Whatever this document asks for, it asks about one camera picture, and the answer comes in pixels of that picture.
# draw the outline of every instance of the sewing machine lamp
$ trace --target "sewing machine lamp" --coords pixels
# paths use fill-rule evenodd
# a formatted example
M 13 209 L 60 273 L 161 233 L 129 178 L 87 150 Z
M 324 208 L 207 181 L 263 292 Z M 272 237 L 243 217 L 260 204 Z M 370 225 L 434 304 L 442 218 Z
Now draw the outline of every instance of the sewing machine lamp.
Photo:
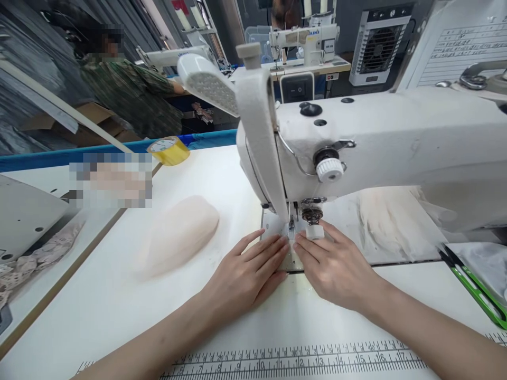
M 178 60 L 178 74 L 185 90 L 239 117 L 234 85 L 213 63 L 197 54 L 185 54 Z

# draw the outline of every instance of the beige fabric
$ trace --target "beige fabric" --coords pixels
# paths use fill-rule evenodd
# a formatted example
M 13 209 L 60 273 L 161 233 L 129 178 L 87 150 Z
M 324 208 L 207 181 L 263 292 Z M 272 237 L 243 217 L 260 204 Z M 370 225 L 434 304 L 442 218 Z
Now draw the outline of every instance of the beige fabric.
M 151 228 L 148 249 L 140 254 L 146 277 L 181 267 L 213 237 L 220 215 L 201 196 L 191 196 L 160 215 Z

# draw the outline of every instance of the white thread spool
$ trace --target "white thread spool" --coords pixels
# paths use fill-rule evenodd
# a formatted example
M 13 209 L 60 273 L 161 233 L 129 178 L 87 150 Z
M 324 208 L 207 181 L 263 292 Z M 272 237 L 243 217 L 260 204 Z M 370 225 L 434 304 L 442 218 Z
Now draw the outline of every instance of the white thread spool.
M 204 19 L 202 18 L 202 14 L 199 11 L 199 8 L 196 6 L 190 7 L 190 10 L 192 11 L 192 14 L 194 15 L 194 19 L 197 22 L 197 25 L 199 28 L 206 27 L 206 23 L 204 22 Z
M 186 19 L 185 14 L 183 13 L 182 9 L 175 9 L 176 15 L 180 19 L 181 25 L 183 26 L 183 29 L 188 32 L 192 30 L 192 26 L 190 25 L 189 21 Z
M 321 0 L 321 13 L 327 12 L 327 0 Z
M 312 0 L 305 0 L 305 17 L 312 15 Z

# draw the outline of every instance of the person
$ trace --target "person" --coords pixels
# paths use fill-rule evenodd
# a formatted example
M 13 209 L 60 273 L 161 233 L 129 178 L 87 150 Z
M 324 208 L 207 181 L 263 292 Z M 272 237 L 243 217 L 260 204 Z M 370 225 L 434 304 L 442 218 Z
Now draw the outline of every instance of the person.
M 179 135 L 183 112 L 166 98 L 183 94 L 183 87 L 122 58 L 118 52 L 120 34 L 105 27 L 83 33 L 88 37 L 89 52 L 80 73 L 96 98 L 128 121 L 141 138 Z
M 302 232 L 294 244 L 305 275 L 320 297 L 363 314 L 407 344 L 444 380 L 505 378 L 505 348 L 402 292 L 377 275 L 344 234 L 323 220 L 320 225 L 334 241 L 310 241 Z M 241 239 L 207 285 L 178 310 L 75 380 L 157 379 L 177 358 L 254 310 L 287 277 L 285 272 L 276 272 L 289 249 L 286 237 L 271 236 L 243 253 L 263 232 Z

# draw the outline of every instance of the paper document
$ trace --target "paper document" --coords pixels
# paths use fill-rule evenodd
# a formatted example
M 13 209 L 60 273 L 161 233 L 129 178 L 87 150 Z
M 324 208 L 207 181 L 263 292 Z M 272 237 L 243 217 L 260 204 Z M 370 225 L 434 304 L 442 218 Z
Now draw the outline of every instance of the paper document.
M 400 89 L 455 82 L 474 63 L 507 59 L 505 0 L 460 0 L 440 7 L 428 21 Z

